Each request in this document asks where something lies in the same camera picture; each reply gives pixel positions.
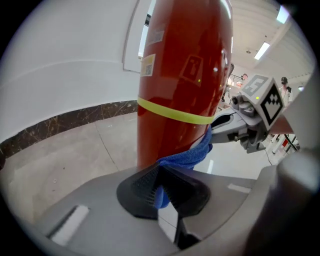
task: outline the yellow band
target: yellow band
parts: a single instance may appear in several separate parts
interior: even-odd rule
[[[138,97],[137,102],[141,107],[155,114],[158,114],[166,118],[174,119],[180,122],[189,123],[189,124],[208,125],[208,124],[211,124],[214,119],[213,116],[202,116],[202,115],[182,112],[179,110],[175,110],[166,106],[162,106],[162,105],[150,102],[140,97]]]

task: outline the tiled floor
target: tiled floor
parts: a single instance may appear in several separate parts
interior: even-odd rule
[[[276,164],[284,154],[282,149],[268,156]],[[12,210],[34,223],[85,182],[135,166],[136,156],[137,113],[131,113],[65,131],[20,151],[7,159],[0,171],[0,185]],[[239,142],[214,144],[194,169],[257,179],[261,169],[270,165],[268,156],[264,150],[247,154]],[[178,214],[172,204],[161,209],[159,216],[160,226],[173,239]]]

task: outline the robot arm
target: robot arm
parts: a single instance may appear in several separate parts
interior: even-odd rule
[[[210,143],[240,140],[248,153],[258,150],[284,109],[284,102],[272,77],[255,75],[232,98],[231,107],[219,112],[212,124]]]

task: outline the dark baseboard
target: dark baseboard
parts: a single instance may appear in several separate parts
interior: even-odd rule
[[[4,165],[6,158],[37,142],[72,128],[137,112],[137,110],[136,100],[120,101],[71,111],[39,122],[0,143],[0,169],[3,168],[2,163]]]

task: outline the red fire extinguisher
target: red fire extinguisher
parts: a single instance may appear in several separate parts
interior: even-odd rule
[[[224,92],[232,50],[229,0],[158,0],[138,94],[137,164],[199,143]]]

